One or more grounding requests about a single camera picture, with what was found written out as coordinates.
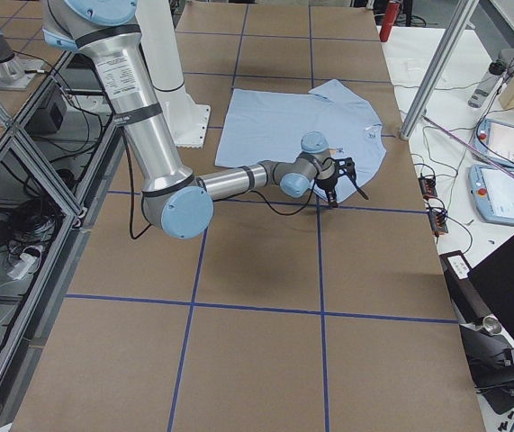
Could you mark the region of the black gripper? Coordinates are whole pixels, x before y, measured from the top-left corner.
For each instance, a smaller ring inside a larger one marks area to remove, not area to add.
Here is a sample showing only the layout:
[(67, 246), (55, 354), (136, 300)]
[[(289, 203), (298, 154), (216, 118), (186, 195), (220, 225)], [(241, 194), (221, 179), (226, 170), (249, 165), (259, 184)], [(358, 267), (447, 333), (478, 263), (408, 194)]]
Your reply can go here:
[(338, 170), (334, 161), (325, 161), (324, 169), (316, 179), (316, 185), (325, 193), (327, 203), (331, 208), (338, 207), (336, 185), (338, 183)]

